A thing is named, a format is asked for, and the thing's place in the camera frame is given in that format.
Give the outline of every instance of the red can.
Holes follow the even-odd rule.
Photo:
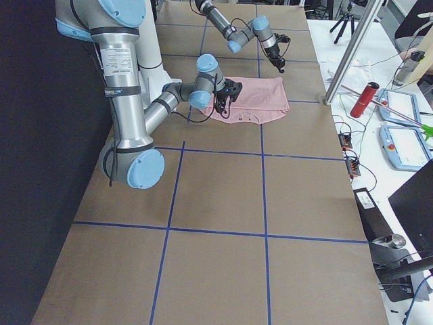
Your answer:
[[[350,115],[356,118],[360,117],[364,113],[364,110],[366,109],[368,104],[370,104],[378,89],[379,84],[373,82],[368,83],[367,86],[365,86],[361,96],[359,96],[357,103],[350,111]]]

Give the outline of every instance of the brown table surface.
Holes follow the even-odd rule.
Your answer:
[[[150,190],[95,170],[33,324],[388,323],[303,9],[218,7],[291,37],[286,72],[255,41],[230,53],[181,2],[158,15],[166,71],[192,81],[212,53],[228,77],[282,77],[291,110],[262,126],[168,117]]]

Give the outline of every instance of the pink towel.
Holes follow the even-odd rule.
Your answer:
[[[231,103],[228,119],[222,118],[217,112],[214,112],[211,118],[229,124],[238,122],[263,124],[284,117],[290,110],[282,78],[228,77],[228,79],[242,83],[241,93],[236,102]],[[213,98],[209,105],[201,110],[206,116],[212,112],[212,103]]]

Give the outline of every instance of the black wall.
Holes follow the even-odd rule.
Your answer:
[[[29,324],[111,126],[81,42],[54,0],[0,10],[0,324]]]

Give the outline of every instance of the black tripod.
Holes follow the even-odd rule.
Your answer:
[[[334,27],[331,28],[331,30],[329,32],[333,32],[334,29],[337,28],[337,26],[339,24],[341,24],[341,22],[343,22],[343,26],[340,29],[340,32],[338,32],[337,38],[334,41],[334,44],[338,43],[338,40],[340,39],[340,37],[343,35],[344,33],[344,29],[346,28],[347,22],[350,20],[350,29],[352,31],[352,35],[355,32],[355,18],[353,17],[353,15],[351,14],[353,8],[353,3],[352,1],[349,1],[349,4],[347,5],[347,14],[345,14],[344,16],[342,16],[340,18],[340,20],[337,22],[337,24],[334,25]]]

